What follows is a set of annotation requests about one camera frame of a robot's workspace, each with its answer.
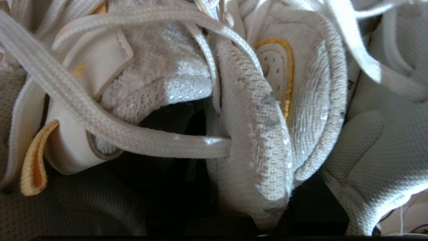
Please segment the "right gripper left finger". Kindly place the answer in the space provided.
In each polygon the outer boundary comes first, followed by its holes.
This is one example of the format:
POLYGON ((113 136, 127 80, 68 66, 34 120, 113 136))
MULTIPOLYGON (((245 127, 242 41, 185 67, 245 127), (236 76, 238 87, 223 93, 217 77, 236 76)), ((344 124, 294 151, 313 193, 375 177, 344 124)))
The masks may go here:
POLYGON ((193 221, 210 213, 212 186, 206 160, 171 160, 147 214, 149 236, 188 236, 193 221))

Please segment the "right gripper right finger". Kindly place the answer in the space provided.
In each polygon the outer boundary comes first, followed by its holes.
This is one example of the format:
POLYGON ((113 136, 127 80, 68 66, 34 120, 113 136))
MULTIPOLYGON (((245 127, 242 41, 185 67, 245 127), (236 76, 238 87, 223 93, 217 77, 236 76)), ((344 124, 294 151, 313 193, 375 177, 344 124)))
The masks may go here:
POLYGON ((278 236, 344 235, 349 217, 321 176, 312 176, 293 192, 278 236))

